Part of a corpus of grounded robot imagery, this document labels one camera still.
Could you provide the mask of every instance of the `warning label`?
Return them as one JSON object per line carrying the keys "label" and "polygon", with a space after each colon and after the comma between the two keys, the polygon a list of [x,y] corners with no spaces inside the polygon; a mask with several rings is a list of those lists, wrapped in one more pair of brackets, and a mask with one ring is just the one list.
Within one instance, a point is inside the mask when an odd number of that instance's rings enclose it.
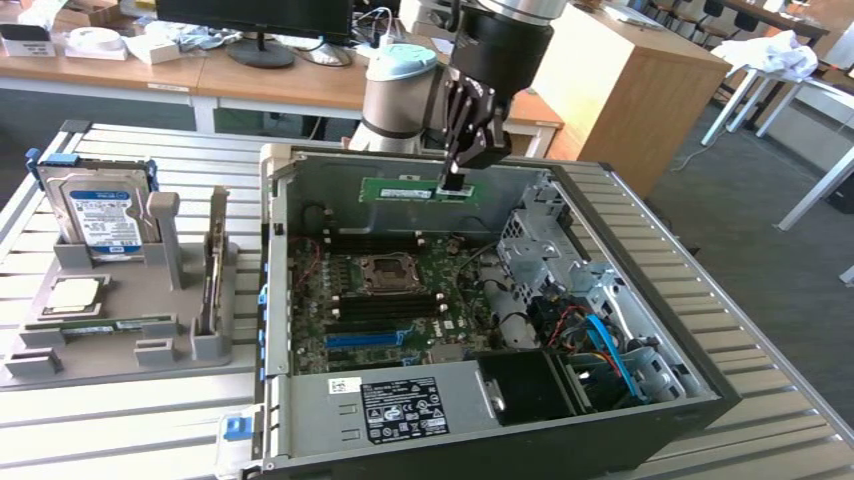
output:
{"label": "warning label", "polygon": [[373,444],[449,433],[435,377],[364,383],[361,404]]}

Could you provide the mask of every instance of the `barcode sticker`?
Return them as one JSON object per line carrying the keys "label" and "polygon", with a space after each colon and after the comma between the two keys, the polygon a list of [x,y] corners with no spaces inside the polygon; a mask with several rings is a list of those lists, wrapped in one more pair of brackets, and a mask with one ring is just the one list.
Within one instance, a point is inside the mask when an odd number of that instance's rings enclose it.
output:
{"label": "barcode sticker", "polygon": [[356,393],[361,387],[361,377],[329,378],[329,395]]}

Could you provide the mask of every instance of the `green ram stick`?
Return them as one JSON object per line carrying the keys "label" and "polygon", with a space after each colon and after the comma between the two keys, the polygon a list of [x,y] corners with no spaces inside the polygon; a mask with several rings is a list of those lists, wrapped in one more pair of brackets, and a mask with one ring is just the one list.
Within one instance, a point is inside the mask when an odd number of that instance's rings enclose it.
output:
{"label": "green ram stick", "polygon": [[464,185],[459,192],[439,188],[437,180],[409,180],[399,178],[364,177],[359,202],[437,202],[477,203],[479,189],[475,185]]}

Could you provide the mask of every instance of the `white cloth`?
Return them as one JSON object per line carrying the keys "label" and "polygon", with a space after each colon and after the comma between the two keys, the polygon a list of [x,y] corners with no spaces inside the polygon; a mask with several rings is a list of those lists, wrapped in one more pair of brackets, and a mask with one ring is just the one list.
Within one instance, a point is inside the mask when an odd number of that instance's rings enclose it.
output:
{"label": "white cloth", "polygon": [[791,30],[772,37],[727,40],[711,53],[732,65],[730,74],[743,67],[752,67],[786,80],[800,81],[812,74],[818,66],[815,52],[798,43]]}

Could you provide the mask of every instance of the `blue pcie slot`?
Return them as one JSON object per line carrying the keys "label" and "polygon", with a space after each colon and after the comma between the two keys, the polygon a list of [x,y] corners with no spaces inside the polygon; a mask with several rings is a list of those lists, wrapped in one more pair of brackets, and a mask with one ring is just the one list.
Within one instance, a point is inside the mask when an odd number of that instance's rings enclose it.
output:
{"label": "blue pcie slot", "polygon": [[325,337],[325,348],[393,347],[400,345],[397,333],[341,335]]}

